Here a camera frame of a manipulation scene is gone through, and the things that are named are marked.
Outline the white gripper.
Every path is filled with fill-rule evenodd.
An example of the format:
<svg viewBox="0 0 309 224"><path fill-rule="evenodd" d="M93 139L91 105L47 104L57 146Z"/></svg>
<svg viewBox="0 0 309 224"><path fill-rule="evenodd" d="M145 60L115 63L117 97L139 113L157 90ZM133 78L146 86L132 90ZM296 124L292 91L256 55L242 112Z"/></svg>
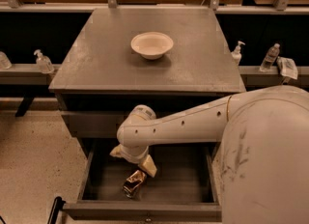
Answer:
<svg viewBox="0 0 309 224"><path fill-rule="evenodd" d="M146 172L152 178L155 177L157 168L152 157L149 155L149 147L137 146L126 147L124 145L116 146L110 155L113 157L124 158L126 161L139 164L139 168Z"/></svg>

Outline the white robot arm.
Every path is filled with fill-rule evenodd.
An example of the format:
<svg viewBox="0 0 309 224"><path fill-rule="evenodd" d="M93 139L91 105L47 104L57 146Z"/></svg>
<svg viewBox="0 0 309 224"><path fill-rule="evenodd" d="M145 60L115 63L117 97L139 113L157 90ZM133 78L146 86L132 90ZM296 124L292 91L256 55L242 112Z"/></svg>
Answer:
<svg viewBox="0 0 309 224"><path fill-rule="evenodd" d="M149 147L221 145L223 224L309 224L309 93L288 85L244 92L157 118L136 106L112 155L156 168Z"/></svg>

